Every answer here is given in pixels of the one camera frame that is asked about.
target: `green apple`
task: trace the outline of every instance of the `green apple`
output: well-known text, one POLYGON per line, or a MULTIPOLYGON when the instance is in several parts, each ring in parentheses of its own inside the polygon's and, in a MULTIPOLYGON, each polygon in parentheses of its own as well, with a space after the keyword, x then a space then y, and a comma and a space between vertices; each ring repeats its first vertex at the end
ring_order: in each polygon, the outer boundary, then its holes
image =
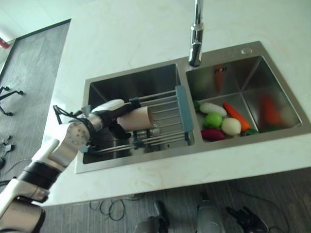
POLYGON ((204 119, 204 126, 206 128, 217 129, 222 125, 223 117, 219 113, 209 113, 204 119))

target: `purple vegetable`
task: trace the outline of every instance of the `purple vegetable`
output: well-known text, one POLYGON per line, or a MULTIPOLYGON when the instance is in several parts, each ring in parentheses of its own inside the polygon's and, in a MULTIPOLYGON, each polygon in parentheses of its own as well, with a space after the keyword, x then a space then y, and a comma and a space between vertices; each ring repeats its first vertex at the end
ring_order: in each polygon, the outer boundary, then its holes
POLYGON ((201 130, 201 135, 203 139, 211 140, 211 141, 224 140, 225 138, 224 133, 216 129, 201 130))

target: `faucet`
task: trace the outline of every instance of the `faucet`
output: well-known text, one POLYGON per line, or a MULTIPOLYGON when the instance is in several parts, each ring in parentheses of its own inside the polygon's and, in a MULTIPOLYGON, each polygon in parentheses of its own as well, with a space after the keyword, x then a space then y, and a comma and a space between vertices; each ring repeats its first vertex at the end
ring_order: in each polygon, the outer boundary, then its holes
POLYGON ((195 0, 194 24, 191 26, 191 49, 189 65, 198 67, 202 58, 202 39, 204 24, 202 23, 203 0, 195 0))

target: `white wall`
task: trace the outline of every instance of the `white wall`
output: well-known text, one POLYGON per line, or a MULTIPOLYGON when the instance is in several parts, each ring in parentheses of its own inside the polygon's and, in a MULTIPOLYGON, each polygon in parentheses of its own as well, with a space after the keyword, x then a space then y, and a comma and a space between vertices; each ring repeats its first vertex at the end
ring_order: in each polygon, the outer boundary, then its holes
POLYGON ((0 37, 5 41, 71 18, 93 0, 0 0, 0 37))

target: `blue rack handle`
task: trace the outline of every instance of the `blue rack handle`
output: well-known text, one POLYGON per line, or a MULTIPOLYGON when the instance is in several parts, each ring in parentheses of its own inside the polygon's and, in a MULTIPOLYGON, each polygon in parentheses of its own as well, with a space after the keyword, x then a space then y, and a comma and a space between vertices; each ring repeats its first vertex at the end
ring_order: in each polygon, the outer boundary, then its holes
POLYGON ((193 122, 191 119, 186 90, 182 85, 176 86, 175 90, 183 131, 188 134, 193 130, 193 122))

